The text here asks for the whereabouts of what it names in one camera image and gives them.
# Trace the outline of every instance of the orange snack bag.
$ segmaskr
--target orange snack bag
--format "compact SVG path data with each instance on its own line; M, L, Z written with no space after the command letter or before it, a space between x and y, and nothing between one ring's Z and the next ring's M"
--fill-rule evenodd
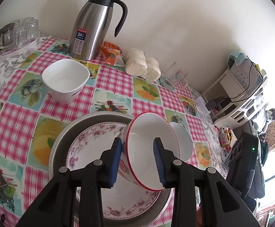
M104 57L104 63L111 66L125 66L121 56L122 50L119 46L105 41L104 46L101 47Z

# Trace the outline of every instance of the stainless steel thermos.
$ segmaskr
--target stainless steel thermos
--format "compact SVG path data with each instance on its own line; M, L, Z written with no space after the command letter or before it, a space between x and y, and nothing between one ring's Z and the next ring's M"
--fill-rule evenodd
M120 32L127 17L127 6L120 0L89 0L79 12L75 21L69 54L78 60L91 60L97 57L109 28L113 4L119 4L123 14L115 28L114 36Z

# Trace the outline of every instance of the drinking glass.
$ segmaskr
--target drinking glass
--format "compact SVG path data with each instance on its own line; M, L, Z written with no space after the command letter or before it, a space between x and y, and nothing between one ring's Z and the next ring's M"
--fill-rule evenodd
M20 27L20 20L19 19L12 21L12 23L14 23L14 29L17 29L18 27Z
M26 26L27 22L30 21L30 20L32 20L32 19L33 19L33 17L27 17L27 18L23 19L22 20L22 26Z
M26 46L28 43L26 27L21 26L14 30L13 34L13 47L14 49L20 49Z
M161 74L160 82L167 89L184 89L188 86L185 79L188 72L179 69L175 61L164 73Z
M35 33L39 30L39 20L32 19L27 22L26 31L27 31L27 38L34 38Z

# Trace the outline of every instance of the pink floral pattern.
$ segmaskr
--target pink floral pattern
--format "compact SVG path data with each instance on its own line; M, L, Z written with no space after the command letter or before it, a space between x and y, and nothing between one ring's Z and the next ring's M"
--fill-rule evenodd
M116 123L116 122L103 122L99 123L96 125L93 125L83 132L81 132L77 138L73 141L68 154L67 154L67 159L66 159L66 166L69 167L70 169L74 168L75 162L77 160L74 160L74 157L86 146L88 145L88 142L90 139L97 139L101 135L104 135L107 132L111 132L114 130L114 135L118 134L121 132L121 130L125 127L126 125L123 123Z
M70 160L69 160L69 166L70 166L70 169L73 169L74 168L74 165L75 165L75 162L78 160L78 157L74 158L74 157L71 157Z
M80 151L88 145L95 145L96 141L94 142L94 140L106 133L110 133L109 135L112 135L113 133L114 137L116 137L125 126L126 124L122 123L104 122L93 125L84 130L72 143L68 151L66 166L71 170L78 169L78 167L82 166L80 163L83 152L80 153ZM124 174L130 173L130 169L123 161L120 161L118 173L120 177L123 177L128 181ZM129 200L124 201L124 204L121 204L119 200L116 204L109 200L105 201L102 194L102 200L104 199L104 202L106 202L105 204L103 203L104 217L108 219L129 219L142 214L151 207L157 199L159 192L148 191L140 186L139 188L140 190L138 191L138 194L135 194L132 198L130 197ZM80 200L80 187L77 188L76 199L78 201Z
M127 210L125 210L123 207L121 207L120 209L113 209L107 206L107 209L103 209L104 218L128 219L140 215L152 206L160 192L147 190L145 193L148 196L147 200L140 198L131 208Z

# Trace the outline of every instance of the pink checkered tablecloth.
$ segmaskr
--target pink checkered tablecloth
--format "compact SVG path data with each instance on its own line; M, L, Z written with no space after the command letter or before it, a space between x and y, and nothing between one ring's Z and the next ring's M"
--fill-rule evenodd
M168 122L181 120L193 140L193 154L187 163L204 169L199 152L212 157L215 141L208 139L204 124L208 120L194 105L196 92L189 88L170 91L158 83L132 77L124 68L103 65L100 52L94 60L84 62L91 73L78 98L61 105L47 93L41 80L44 69L53 62L71 58L69 41L41 36L30 52L0 61L0 174L12 179L13 195L0 200L0 216L13 227L48 183L48 160L52 142L71 121L101 110L115 110L132 116L152 111ZM105 103L114 104L107 108ZM215 166L215 160L208 161ZM7 204L12 198L13 204ZM160 226L172 219L174 196L163 214L151 225Z

